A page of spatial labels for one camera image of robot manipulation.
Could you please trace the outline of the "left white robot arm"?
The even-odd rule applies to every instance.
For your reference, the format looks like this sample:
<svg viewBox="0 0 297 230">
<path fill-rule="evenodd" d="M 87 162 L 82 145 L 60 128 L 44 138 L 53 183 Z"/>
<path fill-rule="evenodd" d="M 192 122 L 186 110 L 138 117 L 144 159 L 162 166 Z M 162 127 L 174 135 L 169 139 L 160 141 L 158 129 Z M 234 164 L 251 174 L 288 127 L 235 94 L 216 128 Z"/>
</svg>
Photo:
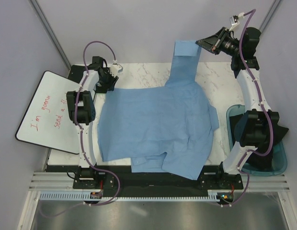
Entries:
<svg viewBox="0 0 297 230">
<path fill-rule="evenodd" d="M 114 60 L 107 66 L 106 60 L 100 56 L 92 58 L 92 63 L 85 66 L 79 88 L 66 93 L 68 114 L 74 123 L 79 138 L 79 166 L 89 168 L 96 164 L 93 150 L 93 122 L 96 118 L 94 94 L 106 94 L 113 91 L 123 67 Z"/>
</svg>

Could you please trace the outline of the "light blue long sleeve shirt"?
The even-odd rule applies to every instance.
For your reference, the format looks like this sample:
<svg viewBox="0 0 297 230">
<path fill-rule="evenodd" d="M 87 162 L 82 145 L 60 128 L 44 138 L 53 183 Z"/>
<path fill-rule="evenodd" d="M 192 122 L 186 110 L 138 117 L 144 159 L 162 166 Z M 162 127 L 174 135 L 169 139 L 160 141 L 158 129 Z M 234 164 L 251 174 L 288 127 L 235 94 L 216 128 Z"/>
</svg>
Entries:
<svg viewBox="0 0 297 230">
<path fill-rule="evenodd" d="M 97 128 L 103 161 L 129 158 L 134 173 L 199 177 L 219 127 L 195 81 L 200 54 L 195 41 L 176 41 L 164 86 L 106 94 Z"/>
</svg>

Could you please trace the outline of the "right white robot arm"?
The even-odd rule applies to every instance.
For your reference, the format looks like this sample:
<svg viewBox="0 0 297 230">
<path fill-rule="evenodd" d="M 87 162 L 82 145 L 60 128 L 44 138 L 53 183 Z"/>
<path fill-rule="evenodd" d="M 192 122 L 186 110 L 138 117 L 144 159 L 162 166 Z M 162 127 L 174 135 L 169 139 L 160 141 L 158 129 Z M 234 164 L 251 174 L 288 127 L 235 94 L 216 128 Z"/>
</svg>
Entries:
<svg viewBox="0 0 297 230">
<path fill-rule="evenodd" d="M 245 163 L 259 168 L 270 167 L 274 145 L 281 139 L 279 114 L 273 112 L 262 92 L 259 64 L 255 57 L 261 32 L 248 27 L 240 39 L 222 27 L 216 34 L 199 39 L 196 44 L 212 54 L 224 52 L 231 56 L 231 69 L 242 90 L 245 112 L 234 128 L 235 143 L 230 155 L 221 163 L 223 172 L 214 177 L 217 187 L 227 188 L 232 183 L 230 174 L 242 171 Z"/>
</svg>

